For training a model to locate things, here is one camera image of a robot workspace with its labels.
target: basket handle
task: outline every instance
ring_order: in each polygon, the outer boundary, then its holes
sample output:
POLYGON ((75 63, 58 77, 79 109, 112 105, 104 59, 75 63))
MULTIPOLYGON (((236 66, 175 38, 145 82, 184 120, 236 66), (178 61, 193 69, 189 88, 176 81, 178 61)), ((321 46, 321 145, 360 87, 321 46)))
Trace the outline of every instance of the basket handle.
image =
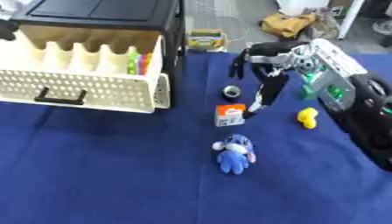
POLYGON ((34 98, 35 102, 50 102, 50 103, 62 103, 62 104, 70 104, 70 105, 84 105, 84 98, 88 91, 82 89, 80 91, 79 97, 76 100, 68 100, 68 99, 56 99, 56 98, 46 98, 46 95, 49 93, 49 88, 44 87, 39 93, 39 96, 34 98))

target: plush toy ear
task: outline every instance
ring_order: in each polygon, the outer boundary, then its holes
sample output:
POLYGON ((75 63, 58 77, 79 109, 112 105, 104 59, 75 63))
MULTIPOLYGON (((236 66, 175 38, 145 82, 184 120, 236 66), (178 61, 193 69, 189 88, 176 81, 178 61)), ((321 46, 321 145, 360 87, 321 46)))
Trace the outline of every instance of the plush toy ear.
POLYGON ((213 144, 213 150, 221 151, 225 148, 225 144, 223 142, 216 142, 213 144))
POLYGON ((254 164, 254 163, 256 162, 256 155, 255 155, 254 152, 248 153, 248 154, 247 154, 247 158, 248 158, 248 161, 249 161, 251 164, 254 164))

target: cable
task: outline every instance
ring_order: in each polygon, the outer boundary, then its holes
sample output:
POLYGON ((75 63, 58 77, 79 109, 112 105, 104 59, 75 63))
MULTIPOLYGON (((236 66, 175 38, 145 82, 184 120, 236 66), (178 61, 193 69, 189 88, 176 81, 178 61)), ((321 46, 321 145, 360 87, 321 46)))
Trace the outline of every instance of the cable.
POLYGON ((206 7, 206 8, 209 9, 209 10, 215 11, 215 12, 217 13, 217 15, 222 15, 222 16, 225 16, 225 17, 228 17, 228 18, 237 19, 238 21, 240 21, 241 23, 243 23, 243 24, 247 27, 247 29, 246 29, 246 31, 244 32, 244 34, 243 34, 242 37, 240 37, 240 38, 235 38, 235 39, 229 39, 227 44, 230 44, 230 43, 232 43, 232 42, 240 41, 240 40, 245 39, 245 38, 247 37, 248 33, 250 32, 250 26, 249 26, 243 19, 238 18, 238 17, 230 16, 230 15, 228 15, 227 13, 226 13, 226 15, 225 15, 225 13, 222 13, 221 11, 217 10, 216 8, 211 7, 211 6, 208 6, 208 5, 206 5, 206 4, 204 4, 204 3, 201 3, 201 2, 196 2, 196 4, 198 4, 198 5, 200 5, 200 6, 203 6, 203 7, 206 7))

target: yellow rubber duck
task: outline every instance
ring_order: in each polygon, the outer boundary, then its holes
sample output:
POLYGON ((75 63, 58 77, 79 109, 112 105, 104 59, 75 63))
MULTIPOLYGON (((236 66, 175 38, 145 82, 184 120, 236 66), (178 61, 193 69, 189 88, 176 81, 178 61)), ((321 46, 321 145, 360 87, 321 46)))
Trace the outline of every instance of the yellow rubber duck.
POLYGON ((297 119, 305 128, 312 130, 317 127, 316 116, 318 115, 319 112, 315 108, 306 108, 298 113, 297 119))

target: blue plush toy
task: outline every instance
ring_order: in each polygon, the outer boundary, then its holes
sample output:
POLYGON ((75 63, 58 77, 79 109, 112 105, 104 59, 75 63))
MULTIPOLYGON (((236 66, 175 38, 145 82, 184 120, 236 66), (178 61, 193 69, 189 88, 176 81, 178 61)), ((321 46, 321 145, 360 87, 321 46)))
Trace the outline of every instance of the blue plush toy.
POLYGON ((223 142, 213 144, 213 149, 221 152, 217 161, 224 173, 233 171, 234 174, 242 174, 249 167, 249 163, 256 161, 256 154, 252 143, 245 136, 232 135, 223 142))

